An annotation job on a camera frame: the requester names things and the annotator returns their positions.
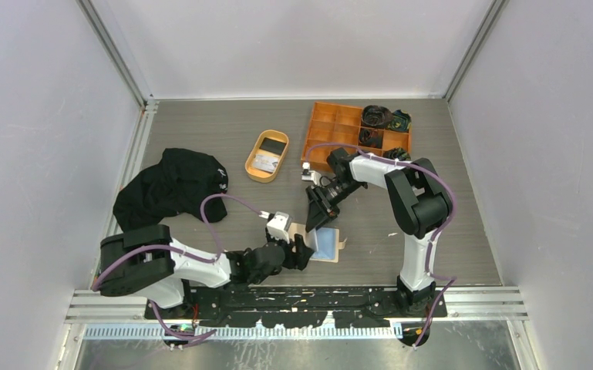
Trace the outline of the beige leather card holder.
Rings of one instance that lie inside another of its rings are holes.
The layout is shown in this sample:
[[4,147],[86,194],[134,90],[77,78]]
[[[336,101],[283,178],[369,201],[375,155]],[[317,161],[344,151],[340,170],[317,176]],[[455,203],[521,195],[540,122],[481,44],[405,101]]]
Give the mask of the beige leather card holder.
[[292,223],[289,234],[303,237],[305,246],[314,251],[311,261],[338,263],[339,253],[345,248],[346,239],[340,238],[340,231],[336,228],[321,227],[318,230],[306,231],[304,224]]

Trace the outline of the silver credit card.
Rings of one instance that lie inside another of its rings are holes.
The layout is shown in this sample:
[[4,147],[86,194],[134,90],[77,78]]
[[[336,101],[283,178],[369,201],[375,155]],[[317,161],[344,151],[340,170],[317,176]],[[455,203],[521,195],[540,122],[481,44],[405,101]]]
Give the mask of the silver credit card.
[[280,162],[280,157],[271,153],[257,153],[251,162],[251,167],[266,173],[274,173]]

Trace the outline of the yellow oval tray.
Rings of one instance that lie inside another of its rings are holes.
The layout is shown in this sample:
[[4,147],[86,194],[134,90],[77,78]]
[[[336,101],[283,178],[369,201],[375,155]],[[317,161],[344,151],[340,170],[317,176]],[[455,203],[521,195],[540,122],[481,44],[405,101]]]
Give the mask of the yellow oval tray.
[[274,129],[260,133],[244,168],[247,175],[259,183],[273,181],[285,160],[289,147],[288,136]]

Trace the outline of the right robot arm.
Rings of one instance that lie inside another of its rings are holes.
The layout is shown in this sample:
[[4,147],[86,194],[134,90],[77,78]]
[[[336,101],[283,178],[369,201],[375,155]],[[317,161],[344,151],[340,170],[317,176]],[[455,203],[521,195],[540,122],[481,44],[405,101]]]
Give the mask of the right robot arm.
[[307,187],[306,231],[318,230],[339,215],[339,204],[360,187],[383,188],[400,230],[405,234],[403,266],[396,279],[396,304],[406,316],[417,316],[433,299],[433,262],[437,238],[454,215],[454,195],[427,158],[402,161],[331,143],[326,161],[333,178],[322,185],[310,163],[302,164]]

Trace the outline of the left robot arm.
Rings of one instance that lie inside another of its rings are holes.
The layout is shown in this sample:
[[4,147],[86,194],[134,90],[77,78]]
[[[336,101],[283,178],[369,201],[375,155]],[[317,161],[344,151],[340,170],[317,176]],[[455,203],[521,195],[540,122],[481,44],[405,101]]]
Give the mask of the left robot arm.
[[144,297],[175,318],[185,318],[194,308],[188,282],[242,289],[284,269],[302,271],[314,253],[295,234],[289,240],[268,236],[261,247],[217,255],[182,244],[171,237],[168,226],[158,224],[101,240],[93,290],[105,297]]

